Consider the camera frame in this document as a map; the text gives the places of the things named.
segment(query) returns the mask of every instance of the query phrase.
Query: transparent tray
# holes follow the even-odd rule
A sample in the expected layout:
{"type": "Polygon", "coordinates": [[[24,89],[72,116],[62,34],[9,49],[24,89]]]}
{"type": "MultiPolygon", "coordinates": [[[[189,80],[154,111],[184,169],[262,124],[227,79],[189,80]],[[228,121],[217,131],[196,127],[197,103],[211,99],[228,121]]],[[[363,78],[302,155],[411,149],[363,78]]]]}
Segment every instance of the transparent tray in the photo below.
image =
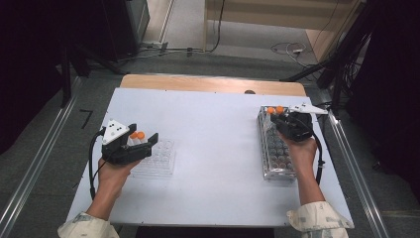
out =
{"type": "Polygon", "coordinates": [[[172,175],[175,164],[175,141],[159,139],[152,147],[152,155],[144,158],[132,170],[132,176],[172,175]]]}
{"type": "Polygon", "coordinates": [[[262,106],[257,117],[262,147],[262,172],[264,179],[295,179],[287,145],[276,132],[275,125],[266,113],[268,106],[262,106]]]}

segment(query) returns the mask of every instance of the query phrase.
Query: white sleeve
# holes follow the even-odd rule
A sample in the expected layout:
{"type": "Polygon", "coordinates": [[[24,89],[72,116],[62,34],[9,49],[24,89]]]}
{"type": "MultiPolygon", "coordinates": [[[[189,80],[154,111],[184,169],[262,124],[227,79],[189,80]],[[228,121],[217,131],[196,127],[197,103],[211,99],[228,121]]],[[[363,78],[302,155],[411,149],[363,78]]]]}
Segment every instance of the white sleeve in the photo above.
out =
{"type": "Polygon", "coordinates": [[[302,237],[348,237],[346,228],[355,228],[326,201],[302,205],[288,211],[287,217],[293,228],[303,232],[302,237]]]}
{"type": "Polygon", "coordinates": [[[61,238],[118,238],[118,234],[109,221],[90,216],[84,212],[78,214],[58,228],[61,238]]]}

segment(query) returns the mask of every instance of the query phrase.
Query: wrist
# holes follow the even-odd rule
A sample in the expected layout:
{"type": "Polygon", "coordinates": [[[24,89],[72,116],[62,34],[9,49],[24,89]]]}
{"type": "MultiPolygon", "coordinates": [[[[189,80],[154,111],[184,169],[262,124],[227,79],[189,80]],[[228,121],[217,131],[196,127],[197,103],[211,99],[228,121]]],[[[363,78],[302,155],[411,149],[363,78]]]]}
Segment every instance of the wrist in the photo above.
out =
{"type": "Polygon", "coordinates": [[[308,168],[308,169],[299,168],[295,171],[296,171],[297,179],[305,179],[305,180],[315,179],[315,174],[312,168],[308,168]]]}
{"type": "Polygon", "coordinates": [[[111,210],[117,200],[117,195],[115,192],[98,188],[95,198],[92,201],[92,204],[87,209],[86,214],[100,218],[103,220],[108,220],[111,214],[111,210]]]}

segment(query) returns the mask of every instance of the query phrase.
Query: table surface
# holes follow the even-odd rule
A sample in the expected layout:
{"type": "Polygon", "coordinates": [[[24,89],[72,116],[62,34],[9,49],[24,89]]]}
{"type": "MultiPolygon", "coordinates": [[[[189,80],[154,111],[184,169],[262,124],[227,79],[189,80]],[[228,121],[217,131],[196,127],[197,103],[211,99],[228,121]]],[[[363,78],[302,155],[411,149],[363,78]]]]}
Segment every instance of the table surface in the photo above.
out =
{"type": "MultiPolygon", "coordinates": [[[[137,123],[147,135],[159,132],[160,137],[176,141],[176,157],[172,175],[144,175],[127,180],[112,211],[112,222],[169,226],[289,225],[286,211],[299,206],[297,182],[263,179],[257,115],[262,105],[310,103],[310,99],[181,90],[182,83],[188,82],[187,89],[192,89],[191,84],[203,79],[213,81],[214,88],[220,80],[223,83],[219,86],[231,92],[243,92],[244,88],[235,89],[235,84],[263,91],[263,86],[251,80],[165,75],[127,75],[122,87],[130,84],[147,89],[115,90],[103,125],[110,118],[119,118],[123,124],[137,123]],[[155,86],[151,86],[152,78],[156,80],[155,86]],[[177,90],[166,89],[172,86],[178,86],[177,90]]],[[[298,83],[278,85],[295,86],[296,93],[304,92],[298,83]]],[[[326,161],[321,188],[327,200],[351,220],[319,125],[313,118],[326,161]]],[[[99,157],[100,145],[96,143],[93,158],[99,157]]],[[[89,206],[88,190],[86,169],[67,219],[89,206]]]]}

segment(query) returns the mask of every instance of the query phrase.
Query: orange ball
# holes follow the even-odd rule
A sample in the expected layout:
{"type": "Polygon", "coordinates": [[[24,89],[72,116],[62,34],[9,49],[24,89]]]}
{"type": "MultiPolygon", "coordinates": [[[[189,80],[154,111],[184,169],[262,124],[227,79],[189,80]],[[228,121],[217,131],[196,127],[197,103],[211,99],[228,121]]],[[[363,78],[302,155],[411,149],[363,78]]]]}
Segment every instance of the orange ball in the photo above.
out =
{"type": "Polygon", "coordinates": [[[268,109],[266,110],[267,113],[272,114],[274,113],[274,108],[272,107],[268,107],[268,109]]]}
{"type": "Polygon", "coordinates": [[[133,132],[131,135],[130,135],[130,138],[131,139],[135,139],[137,137],[137,132],[133,132]]]}
{"type": "Polygon", "coordinates": [[[139,138],[139,140],[143,140],[145,139],[146,135],[144,132],[138,132],[137,133],[137,138],[139,138]]]}
{"type": "Polygon", "coordinates": [[[284,111],[284,108],[283,108],[282,106],[277,106],[277,107],[275,108],[275,112],[276,112],[277,114],[281,114],[281,113],[283,113],[283,111],[284,111]]]}

